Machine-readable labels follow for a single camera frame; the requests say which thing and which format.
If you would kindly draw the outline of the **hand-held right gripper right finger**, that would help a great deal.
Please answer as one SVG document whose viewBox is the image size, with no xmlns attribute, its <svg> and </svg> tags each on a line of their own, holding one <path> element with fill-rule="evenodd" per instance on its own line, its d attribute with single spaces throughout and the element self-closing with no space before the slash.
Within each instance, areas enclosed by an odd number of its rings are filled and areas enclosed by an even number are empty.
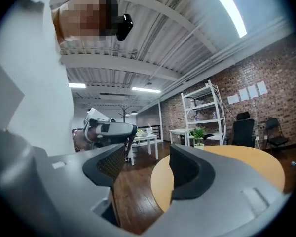
<svg viewBox="0 0 296 237">
<path fill-rule="evenodd" d="M 248 164 L 173 144 L 174 188 L 169 209 L 150 237 L 256 237 L 288 200 Z"/>
</svg>

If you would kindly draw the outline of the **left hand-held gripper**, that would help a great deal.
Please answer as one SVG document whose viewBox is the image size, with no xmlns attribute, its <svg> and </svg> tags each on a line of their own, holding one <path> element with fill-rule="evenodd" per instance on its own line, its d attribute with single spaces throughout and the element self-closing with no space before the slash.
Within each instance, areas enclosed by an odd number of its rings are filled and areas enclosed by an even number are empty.
<svg viewBox="0 0 296 237">
<path fill-rule="evenodd" d="M 112 144 L 127 143 L 125 161 L 130 162 L 129 152 L 136 137 L 136 126 L 125 122 L 116 122 L 94 108 L 84 119 L 84 140 L 94 148 Z"/>
</svg>

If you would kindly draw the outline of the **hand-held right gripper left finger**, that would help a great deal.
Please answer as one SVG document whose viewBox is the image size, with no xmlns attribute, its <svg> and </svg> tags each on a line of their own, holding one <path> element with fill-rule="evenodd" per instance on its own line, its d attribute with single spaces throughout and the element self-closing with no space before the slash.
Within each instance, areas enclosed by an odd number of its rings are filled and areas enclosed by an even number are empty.
<svg viewBox="0 0 296 237">
<path fill-rule="evenodd" d="M 119 233 L 113 186 L 122 144 L 50 157 L 0 131 L 0 198 L 34 233 Z"/>
</svg>

